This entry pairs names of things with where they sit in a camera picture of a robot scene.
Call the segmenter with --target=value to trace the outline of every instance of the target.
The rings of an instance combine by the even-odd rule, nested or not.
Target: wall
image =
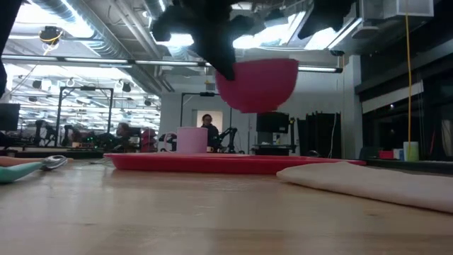
[[[354,86],[360,84],[360,57],[349,59],[343,74],[299,74],[297,87],[287,102],[278,110],[289,113],[291,117],[305,119],[306,114],[313,112],[344,113],[342,114],[343,153],[348,159],[358,158],[362,148],[362,107],[355,95]],[[222,111],[224,127],[229,124],[230,107],[219,96],[213,98],[185,96],[183,108],[183,126],[192,125],[194,110]],[[162,96],[161,126],[159,134],[176,131],[180,123],[180,93]],[[231,125],[238,128],[239,135],[235,143],[247,153],[247,145],[256,143],[256,114],[242,114],[232,111]],[[297,125],[294,139],[297,142]],[[289,144],[289,134],[281,137],[282,144]]]

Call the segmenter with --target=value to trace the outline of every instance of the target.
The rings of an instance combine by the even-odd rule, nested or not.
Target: pink cup
[[[204,127],[178,127],[177,133],[168,132],[165,134],[164,141],[170,134],[177,135],[177,153],[206,153],[207,148],[207,128]]]

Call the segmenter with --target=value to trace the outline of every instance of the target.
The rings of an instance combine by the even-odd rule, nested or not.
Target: yellow cable
[[[409,109],[408,109],[408,155],[406,161],[411,155],[411,113],[412,113],[412,66],[411,66],[411,39],[409,38],[409,0],[406,0],[406,44],[408,50],[408,75],[409,75]]]
[[[42,38],[41,38],[41,32],[39,33],[39,36],[40,36],[40,40],[41,40],[42,42],[52,42],[52,41],[55,41],[56,39],[59,39],[59,38],[62,36],[62,34],[63,34],[63,31],[61,31],[61,32],[59,33],[59,35],[57,35],[57,37],[54,37],[54,38],[52,38],[52,39],[42,39]]]

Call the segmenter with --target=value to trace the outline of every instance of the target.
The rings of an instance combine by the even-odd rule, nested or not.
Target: red object
[[[294,59],[262,59],[234,64],[236,79],[227,81],[219,72],[215,81],[220,97],[242,113],[277,110],[294,91],[299,62]]]
[[[394,158],[394,152],[393,151],[380,151],[379,152],[379,158],[380,159],[393,159]]]
[[[365,165],[364,161],[322,159],[314,157],[252,156],[241,154],[104,154],[117,169],[142,171],[178,171],[218,174],[276,174],[287,167],[313,163],[347,161]]]

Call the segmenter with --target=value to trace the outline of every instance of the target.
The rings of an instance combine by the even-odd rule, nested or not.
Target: person
[[[120,137],[120,144],[124,149],[124,152],[135,152],[135,148],[130,144],[129,139],[132,136],[132,131],[129,124],[119,123],[116,129],[116,135]]]
[[[207,146],[216,147],[217,137],[219,136],[219,130],[212,124],[212,116],[210,114],[204,114],[202,117],[203,125],[202,128],[207,128]]]

